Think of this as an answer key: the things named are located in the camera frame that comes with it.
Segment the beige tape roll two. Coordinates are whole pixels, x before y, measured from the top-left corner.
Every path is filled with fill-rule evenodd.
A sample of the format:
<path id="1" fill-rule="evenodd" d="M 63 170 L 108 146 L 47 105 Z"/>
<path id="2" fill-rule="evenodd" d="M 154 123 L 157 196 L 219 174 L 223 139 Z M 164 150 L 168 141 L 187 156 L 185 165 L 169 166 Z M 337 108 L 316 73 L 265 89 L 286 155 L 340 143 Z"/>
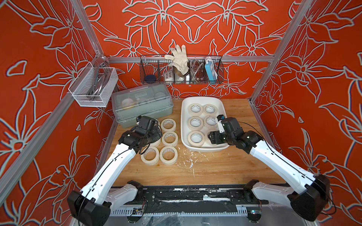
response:
<path id="1" fill-rule="evenodd" d="M 158 147 L 161 144 L 162 139 L 160 138 L 159 140 L 153 142 L 150 144 L 151 147 Z"/>

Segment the beige tape roll three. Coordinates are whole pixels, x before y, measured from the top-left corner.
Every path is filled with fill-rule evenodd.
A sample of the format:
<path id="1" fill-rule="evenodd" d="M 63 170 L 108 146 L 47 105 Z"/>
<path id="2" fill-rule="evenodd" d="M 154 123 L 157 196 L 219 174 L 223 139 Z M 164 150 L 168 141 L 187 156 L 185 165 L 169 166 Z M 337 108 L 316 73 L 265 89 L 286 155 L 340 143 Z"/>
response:
<path id="1" fill-rule="evenodd" d="M 159 161 L 159 150 L 156 147 L 149 147 L 141 155 L 141 160 L 148 166 L 157 164 Z"/>

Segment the beige tape roll four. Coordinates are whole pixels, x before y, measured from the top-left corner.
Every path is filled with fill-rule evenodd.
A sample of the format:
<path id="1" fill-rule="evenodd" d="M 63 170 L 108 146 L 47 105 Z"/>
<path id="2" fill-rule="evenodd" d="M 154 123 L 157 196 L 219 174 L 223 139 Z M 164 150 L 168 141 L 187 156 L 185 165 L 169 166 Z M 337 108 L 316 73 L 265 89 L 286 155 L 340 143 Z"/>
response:
<path id="1" fill-rule="evenodd" d="M 200 117 L 193 116 L 188 120 L 188 127 L 192 131 L 199 131 L 204 127 L 203 120 Z"/>

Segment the beige tape roll one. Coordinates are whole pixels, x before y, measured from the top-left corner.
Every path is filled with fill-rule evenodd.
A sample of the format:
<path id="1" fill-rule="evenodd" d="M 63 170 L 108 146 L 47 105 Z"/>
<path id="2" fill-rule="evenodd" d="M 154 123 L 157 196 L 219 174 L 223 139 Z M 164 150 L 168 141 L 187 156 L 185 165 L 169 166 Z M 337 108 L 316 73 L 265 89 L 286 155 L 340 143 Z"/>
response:
<path id="1" fill-rule="evenodd" d="M 163 132 L 175 132 L 176 130 L 176 121 L 171 118 L 166 118 L 161 122 L 161 129 Z"/>

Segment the beige tape roll nine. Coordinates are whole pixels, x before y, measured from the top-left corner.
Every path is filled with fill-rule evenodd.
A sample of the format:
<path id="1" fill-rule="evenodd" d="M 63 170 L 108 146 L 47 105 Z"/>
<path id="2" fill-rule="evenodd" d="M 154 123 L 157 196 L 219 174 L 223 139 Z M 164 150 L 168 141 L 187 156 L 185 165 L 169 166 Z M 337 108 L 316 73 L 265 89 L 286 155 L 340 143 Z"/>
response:
<path id="1" fill-rule="evenodd" d="M 165 158 L 165 155 L 166 155 L 167 152 L 173 153 L 173 158 L 172 159 L 169 160 L 169 159 Z M 175 164 L 177 162 L 178 152 L 174 147 L 166 146 L 166 147 L 163 147 L 161 149 L 160 154 L 159 154 L 159 158 L 160 158 L 161 162 L 164 165 L 170 166 L 170 165 L 173 165 L 173 164 Z"/>

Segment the beige tape roll ten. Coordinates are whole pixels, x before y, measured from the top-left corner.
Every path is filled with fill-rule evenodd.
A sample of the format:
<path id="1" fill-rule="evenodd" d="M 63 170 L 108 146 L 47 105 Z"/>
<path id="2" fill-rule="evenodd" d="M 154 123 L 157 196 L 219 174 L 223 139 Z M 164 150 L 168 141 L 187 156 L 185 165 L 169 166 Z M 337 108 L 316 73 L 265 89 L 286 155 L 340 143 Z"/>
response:
<path id="1" fill-rule="evenodd" d="M 218 124 L 218 120 L 216 116 L 213 115 L 207 115 L 204 118 L 204 126 L 208 127 L 210 129 L 216 128 Z"/>

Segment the beige tape roll eleven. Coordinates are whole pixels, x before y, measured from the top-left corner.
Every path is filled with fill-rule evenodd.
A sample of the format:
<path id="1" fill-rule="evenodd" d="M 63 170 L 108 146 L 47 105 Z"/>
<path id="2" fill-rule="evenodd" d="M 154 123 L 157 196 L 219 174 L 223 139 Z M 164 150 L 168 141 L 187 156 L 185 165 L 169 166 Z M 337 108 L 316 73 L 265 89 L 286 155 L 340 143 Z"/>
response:
<path id="1" fill-rule="evenodd" d="M 205 136 L 200 131 L 192 131 L 188 135 L 188 142 L 192 147 L 202 147 L 205 142 Z"/>

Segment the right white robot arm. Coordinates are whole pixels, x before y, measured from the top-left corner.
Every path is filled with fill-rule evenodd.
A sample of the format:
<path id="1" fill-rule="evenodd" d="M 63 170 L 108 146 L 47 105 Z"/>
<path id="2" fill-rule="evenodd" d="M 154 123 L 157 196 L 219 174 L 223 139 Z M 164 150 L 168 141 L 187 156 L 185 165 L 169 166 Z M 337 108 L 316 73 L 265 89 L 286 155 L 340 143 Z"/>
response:
<path id="1" fill-rule="evenodd" d="M 330 199 L 330 180 L 322 174 L 316 176 L 299 167 L 271 148 L 264 138 L 254 131 L 238 137 L 226 132 L 212 131 L 207 137 L 212 144 L 228 143 L 259 159 L 289 185 L 282 187 L 256 182 L 251 186 L 251 191 L 257 199 L 288 206 L 308 221 L 315 221 L 327 205 Z"/>

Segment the beige tape roll eight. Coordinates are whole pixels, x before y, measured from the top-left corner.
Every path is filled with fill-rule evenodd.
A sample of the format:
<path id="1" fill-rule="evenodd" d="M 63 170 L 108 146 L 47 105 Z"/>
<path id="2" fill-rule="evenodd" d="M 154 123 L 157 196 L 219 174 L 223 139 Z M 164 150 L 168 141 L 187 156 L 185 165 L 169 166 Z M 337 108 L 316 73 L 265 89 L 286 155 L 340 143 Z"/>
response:
<path id="1" fill-rule="evenodd" d="M 178 135 L 173 131 L 165 132 L 162 136 L 164 146 L 176 147 L 178 144 Z"/>

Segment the beige tape roll six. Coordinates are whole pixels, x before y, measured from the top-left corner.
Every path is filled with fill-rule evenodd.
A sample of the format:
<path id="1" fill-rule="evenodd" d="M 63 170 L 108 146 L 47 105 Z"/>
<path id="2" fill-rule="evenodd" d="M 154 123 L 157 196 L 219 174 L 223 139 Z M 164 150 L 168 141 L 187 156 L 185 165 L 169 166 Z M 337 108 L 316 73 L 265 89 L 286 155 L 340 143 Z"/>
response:
<path id="1" fill-rule="evenodd" d="M 212 104 L 205 105 L 203 111 L 207 115 L 215 115 L 218 112 L 218 108 Z"/>

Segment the grey lidded storage box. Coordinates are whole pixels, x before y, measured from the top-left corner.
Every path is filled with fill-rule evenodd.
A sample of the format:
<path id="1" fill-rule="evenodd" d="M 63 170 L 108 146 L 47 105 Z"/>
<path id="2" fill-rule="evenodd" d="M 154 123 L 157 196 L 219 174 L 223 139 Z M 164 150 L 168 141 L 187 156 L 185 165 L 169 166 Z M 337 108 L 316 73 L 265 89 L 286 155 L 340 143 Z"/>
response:
<path id="1" fill-rule="evenodd" d="M 163 84 L 143 85 L 111 95 L 117 123 L 123 128 L 136 125 L 138 116 L 161 118 L 173 113 L 171 94 Z"/>

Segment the beige tape roll five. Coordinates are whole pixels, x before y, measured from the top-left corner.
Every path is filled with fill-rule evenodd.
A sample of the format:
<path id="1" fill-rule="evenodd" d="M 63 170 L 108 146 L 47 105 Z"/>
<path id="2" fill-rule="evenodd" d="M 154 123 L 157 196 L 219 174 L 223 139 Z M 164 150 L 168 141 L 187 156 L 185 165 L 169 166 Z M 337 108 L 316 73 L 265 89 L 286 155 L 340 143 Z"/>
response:
<path id="1" fill-rule="evenodd" d="M 200 116 L 203 114 L 203 107 L 197 103 L 191 104 L 188 107 L 191 116 Z"/>

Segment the blue box in basket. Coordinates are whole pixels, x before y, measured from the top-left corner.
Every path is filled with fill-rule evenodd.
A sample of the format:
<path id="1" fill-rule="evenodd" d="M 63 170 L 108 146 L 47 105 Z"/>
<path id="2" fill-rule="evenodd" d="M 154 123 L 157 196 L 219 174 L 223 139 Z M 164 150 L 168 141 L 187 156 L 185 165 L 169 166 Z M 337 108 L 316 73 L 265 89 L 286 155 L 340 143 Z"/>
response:
<path id="1" fill-rule="evenodd" d="M 210 84 L 216 84 L 218 75 L 215 70 L 215 64 L 214 64 L 212 58 L 209 56 L 205 58 L 205 71 L 206 71 Z"/>

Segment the dark blue round lid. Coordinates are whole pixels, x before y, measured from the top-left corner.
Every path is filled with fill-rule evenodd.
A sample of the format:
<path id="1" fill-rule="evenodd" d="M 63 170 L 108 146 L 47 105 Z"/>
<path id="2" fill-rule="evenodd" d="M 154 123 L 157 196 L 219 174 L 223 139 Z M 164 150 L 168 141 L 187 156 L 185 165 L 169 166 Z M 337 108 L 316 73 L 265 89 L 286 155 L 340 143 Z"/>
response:
<path id="1" fill-rule="evenodd" d="M 156 82 L 156 76 L 154 74 L 146 75 L 144 78 L 146 84 L 153 84 Z"/>

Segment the white power strip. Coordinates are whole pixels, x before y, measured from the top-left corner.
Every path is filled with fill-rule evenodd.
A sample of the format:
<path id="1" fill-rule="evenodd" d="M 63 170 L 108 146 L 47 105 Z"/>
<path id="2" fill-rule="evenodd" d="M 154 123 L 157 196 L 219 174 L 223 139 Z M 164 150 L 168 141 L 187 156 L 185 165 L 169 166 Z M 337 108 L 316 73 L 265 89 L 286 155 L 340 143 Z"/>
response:
<path id="1" fill-rule="evenodd" d="M 163 74 L 164 81 L 168 83 L 174 82 L 174 72 L 173 69 L 167 70 Z"/>

